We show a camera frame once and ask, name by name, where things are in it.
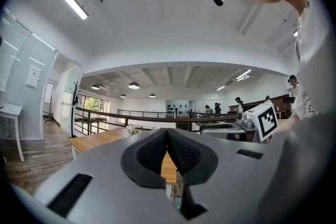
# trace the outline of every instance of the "gray device body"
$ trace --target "gray device body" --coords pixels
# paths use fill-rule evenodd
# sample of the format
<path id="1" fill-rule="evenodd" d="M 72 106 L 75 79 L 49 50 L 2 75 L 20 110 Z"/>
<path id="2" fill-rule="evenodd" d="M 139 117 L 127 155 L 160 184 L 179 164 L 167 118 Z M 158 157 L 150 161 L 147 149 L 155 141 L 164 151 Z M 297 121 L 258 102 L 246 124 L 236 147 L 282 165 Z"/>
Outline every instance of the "gray device body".
<path id="1" fill-rule="evenodd" d="M 335 143 L 334 116 L 303 120 L 293 132 L 274 135 L 269 145 L 179 129 L 140 133 L 82 154 L 47 179 L 34 197 L 14 189 L 42 223 L 277 223 L 306 197 L 327 168 Z M 155 143 L 156 148 L 167 144 L 188 190 L 183 199 L 203 208 L 200 214 L 187 219 L 166 198 L 164 179 L 149 166 Z M 131 167 L 136 161 L 140 165 Z M 47 207 L 78 174 L 92 180 L 61 217 Z"/>

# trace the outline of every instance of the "glass door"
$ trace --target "glass door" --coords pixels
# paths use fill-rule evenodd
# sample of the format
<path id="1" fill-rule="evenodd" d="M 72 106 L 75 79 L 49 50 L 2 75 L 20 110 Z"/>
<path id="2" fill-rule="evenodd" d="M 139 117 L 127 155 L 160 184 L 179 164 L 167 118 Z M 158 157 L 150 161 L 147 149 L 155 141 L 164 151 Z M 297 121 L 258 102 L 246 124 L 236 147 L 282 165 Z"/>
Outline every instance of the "glass door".
<path id="1" fill-rule="evenodd" d="M 62 114 L 61 114 L 61 130 L 69 137 L 71 137 L 71 104 L 72 104 L 72 91 L 75 89 L 75 84 L 78 79 L 80 67 L 69 69 L 67 81 L 64 87 Z"/>

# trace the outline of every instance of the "wooden tabletop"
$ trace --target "wooden tabletop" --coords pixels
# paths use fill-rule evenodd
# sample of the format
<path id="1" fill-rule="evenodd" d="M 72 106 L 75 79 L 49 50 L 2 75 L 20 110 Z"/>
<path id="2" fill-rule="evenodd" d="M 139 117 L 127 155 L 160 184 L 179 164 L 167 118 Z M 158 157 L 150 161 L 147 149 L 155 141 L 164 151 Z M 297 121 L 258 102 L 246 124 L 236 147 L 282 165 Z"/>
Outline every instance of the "wooden tabletop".
<path id="1" fill-rule="evenodd" d="M 124 128 L 117 128 L 99 134 L 70 138 L 69 142 L 79 152 L 84 153 L 96 146 L 128 137 L 128 135 L 123 133 L 123 130 Z M 162 161 L 161 176 L 166 180 L 167 184 L 176 184 L 176 167 L 168 153 L 166 153 Z"/>

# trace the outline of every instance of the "white desk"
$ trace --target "white desk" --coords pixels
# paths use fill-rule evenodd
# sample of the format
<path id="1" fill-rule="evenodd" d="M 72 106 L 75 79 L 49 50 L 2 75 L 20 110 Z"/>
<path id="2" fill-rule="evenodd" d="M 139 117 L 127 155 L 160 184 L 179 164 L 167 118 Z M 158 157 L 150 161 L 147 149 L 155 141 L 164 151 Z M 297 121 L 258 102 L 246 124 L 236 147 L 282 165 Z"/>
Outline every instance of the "white desk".
<path id="1" fill-rule="evenodd" d="M 22 106 L 5 103 L 5 106 L 0 109 L 0 116 L 7 118 L 7 119 L 14 119 L 17 148 L 19 150 L 20 159 L 22 162 L 24 162 L 25 159 L 23 158 L 23 154 L 22 154 L 22 149 L 21 149 L 21 144 L 20 144 L 20 134 L 19 134 L 19 116 L 20 116 L 21 111 L 22 111 Z"/>

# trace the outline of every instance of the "person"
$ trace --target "person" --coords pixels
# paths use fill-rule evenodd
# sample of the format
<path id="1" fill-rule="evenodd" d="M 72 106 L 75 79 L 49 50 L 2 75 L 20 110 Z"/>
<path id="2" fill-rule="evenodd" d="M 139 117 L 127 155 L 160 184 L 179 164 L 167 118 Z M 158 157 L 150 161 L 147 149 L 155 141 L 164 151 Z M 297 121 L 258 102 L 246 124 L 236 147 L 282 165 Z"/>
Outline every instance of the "person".
<path id="1" fill-rule="evenodd" d="M 272 101 L 269 98 L 269 95 L 266 96 L 266 99 L 264 101 L 264 104 L 268 104 L 268 103 L 273 104 Z"/>
<path id="2" fill-rule="evenodd" d="M 218 103 L 215 103 L 215 113 L 216 113 L 216 115 L 215 115 L 215 117 L 220 117 L 220 112 L 221 112 L 221 108 L 220 108 L 220 105 L 221 104 L 218 104 Z"/>
<path id="3" fill-rule="evenodd" d="M 238 108 L 236 108 L 236 111 L 238 112 L 238 113 L 243 113 L 244 112 L 244 109 L 243 109 L 243 101 L 240 99 L 240 97 L 237 97 L 236 99 L 235 99 L 235 101 L 238 103 Z"/>
<path id="4" fill-rule="evenodd" d="M 298 95 L 298 79 L 295 77 L 295 75 L 291 75 L 288 82 L 293 86 L 293 97 L 296 97 Z"/>
<path id="5" fill-rule="evenodd" d="M 292 106 L 292 116 L 282 121 L 277 131 L 287 131 L 299 121 L 312 117 L 316 109 L 319 112 L 332 111 L 336 101 L 321 98 L 320 87 L 323 85 L 323 95 L 332 96 L 336 85 L 331 78 L 336 77 L 334 68 L 335 31 L 330 15 L 326 12 L 322 0 L 247 0 L 260 3 L 289 3 L 299 15 L 297 39 L 294 54 L 299 62 L 300 71 L 297 77 L 297 97 Z"/>
<path id="6" fill-rule="evenodd" d="M 212 108 L 208 105 L 205 106 L 205 113 L 207 114 L 213 114 L 214 111 L 212 110 Z"/>

